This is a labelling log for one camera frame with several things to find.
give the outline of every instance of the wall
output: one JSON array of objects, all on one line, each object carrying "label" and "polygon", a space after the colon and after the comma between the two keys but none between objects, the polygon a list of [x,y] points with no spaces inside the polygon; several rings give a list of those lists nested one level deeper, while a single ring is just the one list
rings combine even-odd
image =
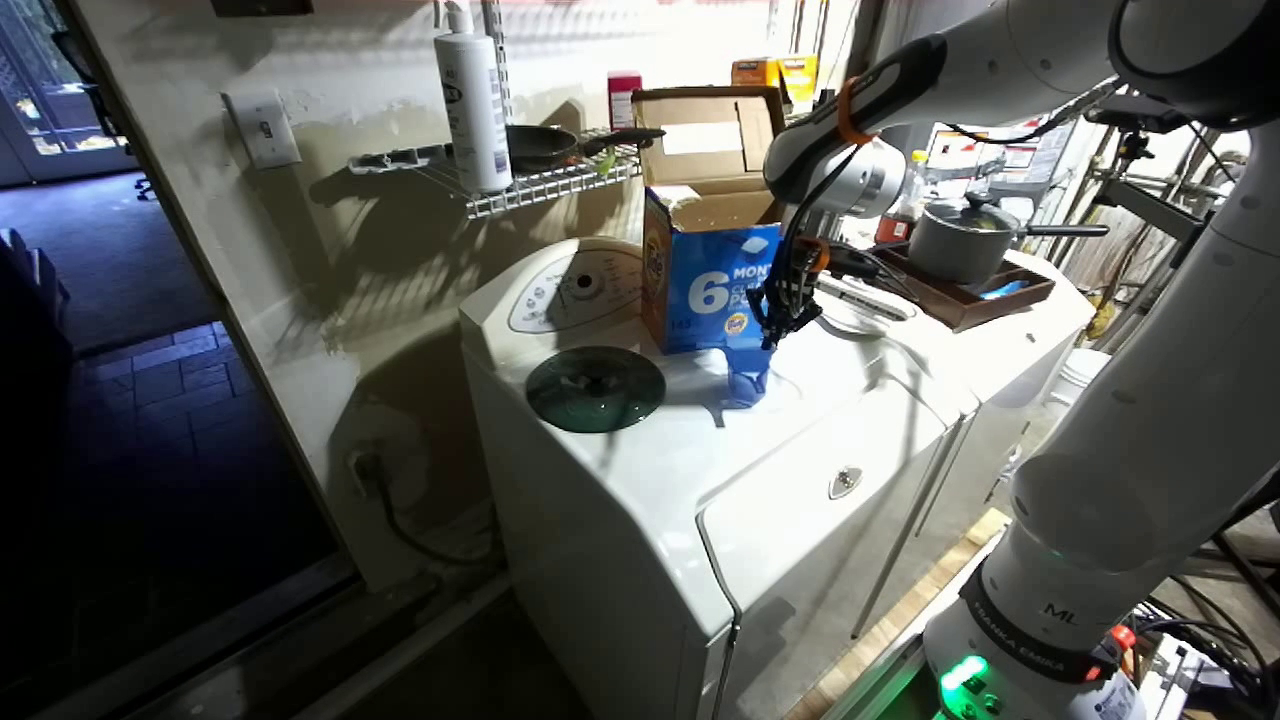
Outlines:
[{"label": "wall", "polygon": [[[610,73],[723,83],[734,55],[759,55],[769,29],[790,24],[790,3],[769,0],[648,3],[644,29],[635,3],[503,6],[513,119],[585,126],[604,125]],[[467,544],[458,519],[488,486],[458,361],[458,298],[546,238],[629,232],[635,185],[496,222],[460,222],[460,203],[436,185],[353,185],[347,154],[448,141],[433,6],[420,0],[318,0],[294,21],[217,21],[203,0],[71,0],[71,12],[366,581],[387,589],[424,562],[353,481],[353,448],[385,451],[406,522]],[[225,92],[282,103],[300,161],[249,164]]]},{"label": "wall", "polygon": [[904,47],[915,34],[949,30],[996,0],[884,0],[876,55]]}]

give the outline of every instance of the green light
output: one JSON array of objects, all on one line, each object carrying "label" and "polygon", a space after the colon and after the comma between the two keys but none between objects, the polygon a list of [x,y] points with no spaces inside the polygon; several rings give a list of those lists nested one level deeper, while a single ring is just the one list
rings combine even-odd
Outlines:
[{"label": "green light", "polygon": [[993,691],[993,662],[984,654],[965,654],[942,674],[944,713],[956,720],[993,720],[1001,699]]},{"label": "green light", "polygon": [[961,662],[951,662],[944,673],[944,687],[965,687],[967,681],[989,682],[993,681],[993,662],[984,654],[965,654]]}]

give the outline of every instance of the floor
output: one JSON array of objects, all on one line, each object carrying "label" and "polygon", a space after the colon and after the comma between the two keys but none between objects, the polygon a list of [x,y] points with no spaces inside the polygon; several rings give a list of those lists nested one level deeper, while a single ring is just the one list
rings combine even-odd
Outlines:
[{"label": "floor", "polygon": [[433,654],[344,713],[344,720],[401,717],[588,720],[588,706],[508,591]]},{"label": "floor", "polygon": [[0,717],[335,548],[221,324],[78,361],[64,473],[31,511],[0,591]]},{"label": "floor", "polygon": [[0,227],[43,247],[71,292],[64,332],[78,351],[126,346],[217,321],[217,298],[191,269],[140,172],[0,191]]}]

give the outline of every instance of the lid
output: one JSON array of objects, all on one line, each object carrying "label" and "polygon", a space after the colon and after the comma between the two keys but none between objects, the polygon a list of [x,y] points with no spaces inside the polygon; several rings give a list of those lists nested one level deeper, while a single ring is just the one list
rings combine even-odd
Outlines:
[{"label": "lid", "polygon": [[626,346],[567,346],[526,380],[529,406],[567,433],[621,433],[663,399],[663,370]]},{"label": "lid", "polygon": [[446,17],[453,34],[474,34],[474,12],[460,0],[453,0]]},{"label": "lid", "polygon": [[642,126],[663,126],[644,151],[648,185],[764,185],[777,87],[651,87],[631,103]]},{"label": "lid", "polygon": [[642,92],[644,81],[642,76],[610,76],[610,92]]}]

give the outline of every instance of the white appliance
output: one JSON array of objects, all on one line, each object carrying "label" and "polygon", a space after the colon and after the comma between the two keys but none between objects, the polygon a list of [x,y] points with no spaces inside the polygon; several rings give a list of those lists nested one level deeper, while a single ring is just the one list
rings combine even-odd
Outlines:
[{"label": "white appliance", "polygon": [[[1085,321],[1055,292],[965,336],[927,316],[879,338],[814,324],[777,346],[769,395],[723,410],[720,355],[648,338],[635,247],[551,243],[464,298],[518,597],[600,720],[783,717],[982,516],[1007,416]],[[529,377],[574,346],[644,355],[663,399],[616,433],[540,419]]]}]

